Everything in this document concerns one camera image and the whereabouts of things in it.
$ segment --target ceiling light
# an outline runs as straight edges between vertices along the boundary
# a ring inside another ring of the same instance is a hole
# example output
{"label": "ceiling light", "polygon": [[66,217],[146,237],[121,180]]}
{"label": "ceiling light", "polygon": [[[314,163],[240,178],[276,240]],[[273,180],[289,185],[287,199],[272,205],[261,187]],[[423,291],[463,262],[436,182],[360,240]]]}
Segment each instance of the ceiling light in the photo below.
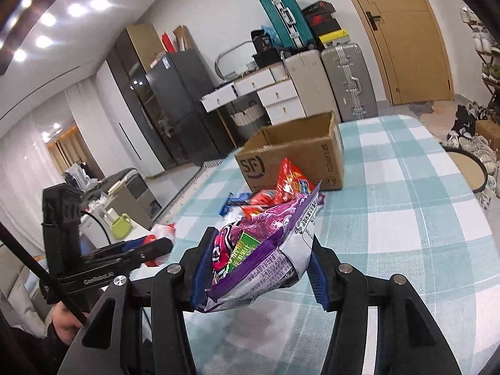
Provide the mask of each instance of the ceiling light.
{"label": "ceiling light", "polygon": [[107,0],[92,0],[91,7],[94,8],[94,10],[104,11],[106,8],[111,7],[111,4],[109,4]]}
{"label": "ceiling light", "polygon": [[21,0],[21,7],[28,8],[31,5],[31,0]]}
{"label": "ceiling light", "polygon": [[12,18],[8,21],[8,27],[9,27],[9,28],[13,28],[13,27],[14,27],[14,25],[17,23],[17,21],[18,21],[17,16],[12,17]]}
{"label": "ceiling light", "polygon": [[14,54],[14,60],[16,60],[17,62],[22,62],[25,59],[26,59],[26,52],[24,52],[22,49],[18,49]]}
{"label": "ceiling light", "polygon": [[37,38],[37,40],[35,41],[35,44],[37,45],[38,48],[47,48],[48,46],[51,46],[53,43],[54,43],[54,41],[52,41],[50,38],[46,37],[45,35],[40,35]]}
{"label": "ceiling light", "polygon": [[71,15],[71,17],[81,17],[87,12],[87,10],[79,4],[70,5],[67,11]]}
{"label": "ceiling light", "polygon": [[56,17],[54,15],[49,14],[48,12],[43,13],[40,17],[40,22],[47,27],[52,27],[56,23]]}

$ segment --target cardboard box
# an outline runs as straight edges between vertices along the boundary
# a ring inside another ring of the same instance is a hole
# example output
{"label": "cardboard box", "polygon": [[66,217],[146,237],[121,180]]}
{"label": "cardboard box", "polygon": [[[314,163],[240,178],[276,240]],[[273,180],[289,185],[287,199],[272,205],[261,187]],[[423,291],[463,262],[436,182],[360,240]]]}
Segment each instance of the cardboard box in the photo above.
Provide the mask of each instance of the cardboard box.
{"label": "cardboard box", "polygon": [[493,121],[476,121],[476,134],[486,138],[490,142],[489,146],[493,151],[500,149],[500,126]]}
{"label": "cardboard box", "polygon": [[279,166],[288,158],[321,190],[343,185],[343,145],[338,122],[331,113],[317,114],[264,127],[236,155],[252,192],[275,188]]}

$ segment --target drawer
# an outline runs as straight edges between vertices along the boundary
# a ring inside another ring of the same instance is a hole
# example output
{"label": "drawer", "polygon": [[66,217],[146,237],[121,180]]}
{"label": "drawer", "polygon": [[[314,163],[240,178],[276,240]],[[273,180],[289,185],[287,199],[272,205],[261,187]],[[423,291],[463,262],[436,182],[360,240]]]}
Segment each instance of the drawer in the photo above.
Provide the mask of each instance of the drawer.
{"label": "drawer", "polygon": [[222,107],[224,104],[236,100],[236,98],[237,96],[233,90],[233,83],[231,83],[202,97],[202,104],[208,113],[216,108]]}
{"label": "drawer", "polygon": [[272,125],[278,125],[283,122],[296,120],[297,118],[304,118],[306,116],[301,100],[298,97],[279,101],[266,107],[266,110],[269,118],[271,119]]}
{"label": "drawer", "polygon": [[273,84],[257,92],[264,107],[278,103],[279,101],[289,100],[298,97],[295,86],[291,80]]}
{"label": "drawer", "polygon": [[244,96],[273,83],[276,83],[273,74],[269,69],[264,69],[234,82],[234,88],[239,96]]}

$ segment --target black box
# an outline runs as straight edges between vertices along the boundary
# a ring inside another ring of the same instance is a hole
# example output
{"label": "black box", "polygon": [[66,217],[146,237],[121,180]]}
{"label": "black box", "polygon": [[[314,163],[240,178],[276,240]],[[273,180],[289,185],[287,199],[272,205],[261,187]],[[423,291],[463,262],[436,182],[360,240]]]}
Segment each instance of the black box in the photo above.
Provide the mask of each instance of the black box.
{"label": "black box", "polygon": [[276,48],[270,48],[252,56],[259,69],[281,62],[281,56]]}
{"label": "black box", "polygon": [[319,0],[316,3],[311,4],[302,10],[303,15],[324,14],[327,12],[329,13],[335,12],[335,8],[331,3],[327,3],[326,1],[323,0]]}
{"label": "black box", "polygon": [[342,29],[331,13],[307,15],[306,20],[315,37]]}

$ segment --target silver suitcase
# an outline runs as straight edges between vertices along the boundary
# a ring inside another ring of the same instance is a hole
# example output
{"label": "silver suitcase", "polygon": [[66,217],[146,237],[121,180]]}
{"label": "silver suitcase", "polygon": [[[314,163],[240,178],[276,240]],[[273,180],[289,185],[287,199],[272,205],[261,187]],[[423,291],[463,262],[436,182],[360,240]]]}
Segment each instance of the silver suitcase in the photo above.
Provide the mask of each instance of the silver suitcase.
{"label": "silver suitcase", "polygon": [[337,99],[342,121],[377,117],[377,101],[363,53],[358,44],[325,49],[321,60]]}

